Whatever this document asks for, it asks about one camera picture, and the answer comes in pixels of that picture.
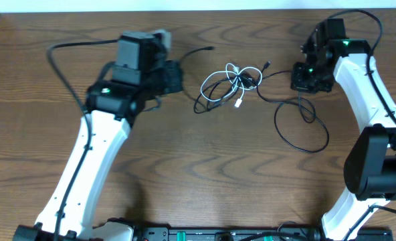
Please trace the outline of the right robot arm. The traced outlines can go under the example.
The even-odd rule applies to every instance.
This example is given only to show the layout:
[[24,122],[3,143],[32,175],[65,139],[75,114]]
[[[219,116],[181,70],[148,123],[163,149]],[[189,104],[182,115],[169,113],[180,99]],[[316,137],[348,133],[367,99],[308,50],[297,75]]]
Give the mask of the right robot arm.
[[376,210],[396,200],[396,104],[376,67],[373,47],[347,37],[341,18],[320,22],[302,46],[291,88],[330,92],[338,83],[348,98],[360,135],[343,168],[345,189],[320,221],[323,240],[354,240]]

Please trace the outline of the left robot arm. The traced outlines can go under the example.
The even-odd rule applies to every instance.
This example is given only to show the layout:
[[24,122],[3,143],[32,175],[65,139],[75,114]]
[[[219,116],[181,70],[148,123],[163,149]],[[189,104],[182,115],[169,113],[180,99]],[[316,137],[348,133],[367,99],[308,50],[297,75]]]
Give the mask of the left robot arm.
[[18,226],[14,240],[134,240],[134,228],[94,214],[112,163],[149,100],[182,91],[179,62],[168,60],[171,33],[126,31],[114,39],[116,59],[86,92],[78,138],[64,172],[32,227]]

